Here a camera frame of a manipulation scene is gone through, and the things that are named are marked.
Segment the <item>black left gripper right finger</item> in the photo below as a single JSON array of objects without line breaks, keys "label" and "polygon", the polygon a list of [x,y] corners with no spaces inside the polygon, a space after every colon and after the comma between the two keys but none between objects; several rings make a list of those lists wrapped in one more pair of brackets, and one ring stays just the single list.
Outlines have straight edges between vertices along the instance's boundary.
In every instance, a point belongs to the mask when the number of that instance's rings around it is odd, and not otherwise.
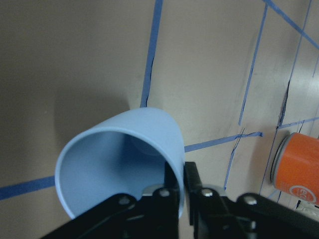
[{"label": "black left gripper right finger", "polygon": [[189,224],[193,226],[194,238],[232,238],[233,216],[219,193],[203,186],[195,162],[184,165],[184,185],[188,193]]}]

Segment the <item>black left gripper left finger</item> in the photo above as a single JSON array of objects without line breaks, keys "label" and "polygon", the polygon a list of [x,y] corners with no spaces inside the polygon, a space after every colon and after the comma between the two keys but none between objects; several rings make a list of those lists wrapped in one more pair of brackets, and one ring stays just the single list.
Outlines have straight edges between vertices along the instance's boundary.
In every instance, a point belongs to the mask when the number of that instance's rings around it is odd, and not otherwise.
[{"label": "black left gripper left finger", "polygon": [[164,165],[164,183],[142,197],[143,239],[178,238],[179,187],[170,165]]}]

